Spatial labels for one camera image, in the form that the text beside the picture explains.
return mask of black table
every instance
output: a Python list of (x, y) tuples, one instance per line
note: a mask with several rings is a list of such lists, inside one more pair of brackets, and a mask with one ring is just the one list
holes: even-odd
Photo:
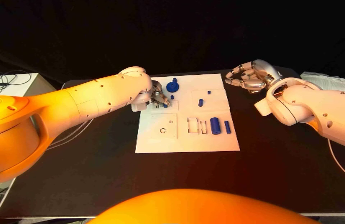
[[(224, 77), (227, 71), (173, 75)], [(135, 154), (139, 112), (128, 106), (98, 117), (76, 139), (45, 153), (14, 181), (0, 217), (93, 217), (141, 194), (178, 188), (239, 194), (299, 213), (345, 213), (345, 173), (328, 140), (306, 124), (288, 127), (272, 114), (260, 116), (254, 103), (265, 94), (224, 88), (239, 152)], [(332, 148), (345, 166), (345, 147), (334, 143)]]

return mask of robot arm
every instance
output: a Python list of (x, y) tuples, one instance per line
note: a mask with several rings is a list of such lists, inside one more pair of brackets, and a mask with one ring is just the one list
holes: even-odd
[(170, 105), (139, 67), (39, 96), (0, 96), (0, 183), (32, 167), (66, 129), (128, 104), (141, 111), (150, 102)]
[[(345, 145), (345, 92), (322, 90), (315, 84), (298, 78), (283, 79), (266, 62), (259, 69), (254, 65), (252, 67), (253, 72), (260, 73), (257, 75), (260, 79), (253, 81), (262, 82), (262, 86), (267, 88), (266, 98), (254, 104), (260, 114), (266, 116), (273, 113), (288, 126), (298, 122), (309, 124), (323, 137)], [(253, 90), (249, 85), (246, 86), (247, 81), (250, 79), (237, 82), (243, 83), (240, 85), (243, 88)]]

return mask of white cable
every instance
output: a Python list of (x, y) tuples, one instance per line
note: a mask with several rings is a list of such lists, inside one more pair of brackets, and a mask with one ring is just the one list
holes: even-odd
[(63, 140), (66, 140), (78, 132), (78, 130), (83, 127), (85, 123), (86, 123), (86, 121), (82, 123), (82, 125), (76, 128), (76, 130), (66, 137), (63, 137), (59, 141), (50, 143), (50, 146), (55, 145), (56, 143), (62, 142)]
[(334, 154), (334, 150), (332, 150), (332, 146), (331, 146), (331, 141), (329, 141), (329, 139), (328, 139), (328, 145), (329, 145), (329, 150), (331, 150), (332, 158), (334, 158), (334, 160), (335, 160), (335, 162), (336, 162), (339, 168), (341, 168), (342, 171), (345, 172), (345, 169), (344, 169), (344, 167), (341, 166), (341, 164), (339, 164), (339, 162), (338, 162), (338, 160), (336, 160), (336, 157), (335, 157), (335, 154)]
[(85, 131), (86, 127), (92, 123), (92, 120), (93, 119), (91, 119), (91, 121), (89, 121), (88, 125), (85, 126), (85, 128), (81, 130), (81, 132), (68, 141), (65, 141), (63, 143), (60, 143), (60, 144), (58, 144), (55, 146), (50, 146), (46, 150), (53, 149), (53, 148), (59, 147), (60, 145), (66, 144), (69, 141), (72, 141), (81, 135), (81, 133)]

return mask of black background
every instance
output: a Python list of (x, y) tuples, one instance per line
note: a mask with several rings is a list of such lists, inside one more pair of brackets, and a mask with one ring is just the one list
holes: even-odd
[(345, 77), (344, 0), (0, 0), (0, 68), (56, 87), (138, 65), (148, 74), (257, 58)]
[[(141, 194), (178, 188), (239, 194), (299, 213), (344, 213), (345, 175), (328, 140), (306, 124), (288, 127), (272, 114), (259, 114), (254, 103), (265, 93), (224, 89), (239, 152), (135, 154), (139, 112), (128, 106), (95, 118), (78, 138), (46, 151), (13, 183), (0, 217), (96, 216)], [(345, 166), (345, 148), (336, 143), (332, 148)]]

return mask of blue cylinder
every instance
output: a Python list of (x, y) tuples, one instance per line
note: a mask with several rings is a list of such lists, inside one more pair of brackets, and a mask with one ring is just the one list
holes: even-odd
[(173, 82), (170, 82), (170, 83), (167, 84), (167, 91), (168, 91), (170, 93), (175, 93), (175, 92), (178, 91), (178, 89), (180, 89), (178, 80), (174, 78), (174, 79), (173, 79)]
[(226, 128), (226, 133), (230, 134), (231, 130), (230, 130), (229, 121), (224, 121), (224, 128)]
[(210, 129), (211, 129), (211, 134), (217, 135), (221, 133), (221, 126), (220, 126), (219, 118), (210, 119)]

